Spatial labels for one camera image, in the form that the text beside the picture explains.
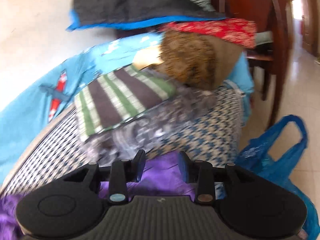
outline striped towel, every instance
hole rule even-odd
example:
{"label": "striped towel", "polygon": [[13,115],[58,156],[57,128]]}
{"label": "striped towel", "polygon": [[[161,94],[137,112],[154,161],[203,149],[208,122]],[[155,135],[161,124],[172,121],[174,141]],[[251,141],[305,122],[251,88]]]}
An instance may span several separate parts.
{"label": "striped towel", "polygon": [[172,84],[132,65],[100,76],[75,96],[80,138],[114,129],[175,92]]}

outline blue plastic bag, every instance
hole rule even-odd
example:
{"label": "blue plastic bag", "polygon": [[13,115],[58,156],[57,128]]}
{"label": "blue plastic bag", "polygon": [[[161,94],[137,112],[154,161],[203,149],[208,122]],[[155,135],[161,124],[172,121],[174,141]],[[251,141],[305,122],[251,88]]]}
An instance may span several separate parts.
{"label": "blue plastic bag", "polygon": [[[300,142],[287,150],[278,161],[274,161],[269,156],[268,151],[289,122],[295,122],[302,138]],[[308,135],[302,119],[295,115],[287,115],[259,138],[251,139],[249,145],[239,153],[235,163],[299,196],[308,210],[303,229],[308,234],[308,240],[316,240],[320,231],[316,208],[311,200],[289,179],[290,173],[300,160],[307,143]]]}

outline black device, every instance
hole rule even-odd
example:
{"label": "black device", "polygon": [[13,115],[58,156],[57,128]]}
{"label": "black device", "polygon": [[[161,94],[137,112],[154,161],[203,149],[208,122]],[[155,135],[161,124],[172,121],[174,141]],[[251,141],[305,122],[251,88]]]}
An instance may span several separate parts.
{"label": "black device", "polygon": [[[134,196],[126,182],[139,182],[146,154],[99,168],[89,163],[26,195],[16,209],[24,240],[156,239],[299,239],[306,219],[303,201],[287,190],[229,163],[214,168],[179,153],[189,196]],[[106,199],[98,198],[101,181],[109,181]],[[215,182],[226,197],[217,200]]]}

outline brown fur fabric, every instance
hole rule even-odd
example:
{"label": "brown fur fabric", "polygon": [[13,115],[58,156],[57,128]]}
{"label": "brown fur fabric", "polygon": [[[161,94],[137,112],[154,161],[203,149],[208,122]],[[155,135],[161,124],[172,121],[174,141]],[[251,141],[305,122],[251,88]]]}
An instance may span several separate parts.
{"label": "brown fur fabric", "polygon": [[160,56],[165,64],[158,71],[190,87],[213,89],[214,48],[202,35],[167,31]]}
{"label": "brown fur fabric", "polygon": [[170,30],[161,44],[164,63],[155,68],[190,87],[213,90],[230,74],[242,51],[213,36]]}

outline checkered fabric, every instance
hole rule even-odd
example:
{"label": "checkered fabric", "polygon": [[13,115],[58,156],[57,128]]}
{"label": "checkered fabric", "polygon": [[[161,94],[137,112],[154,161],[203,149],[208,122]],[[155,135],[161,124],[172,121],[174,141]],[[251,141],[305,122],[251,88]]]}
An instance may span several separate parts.
{"label": "checkered fabric", "polygon": [[[217,104],[194,125],[163,140],[148,158],[179,149],[192,159],[224,167],[236,156],[242,125],[242,99],[233,89],[219,87]],[[72,109],[44,136],[11,179],[3,195],[24,194],[47,184],[86,163],[77,132],[76,111]]]}
{"label": "checkered fabric", "polygon": [[69,173],[86,163],[73,108],[29,155],[3,195],[24,194]]}

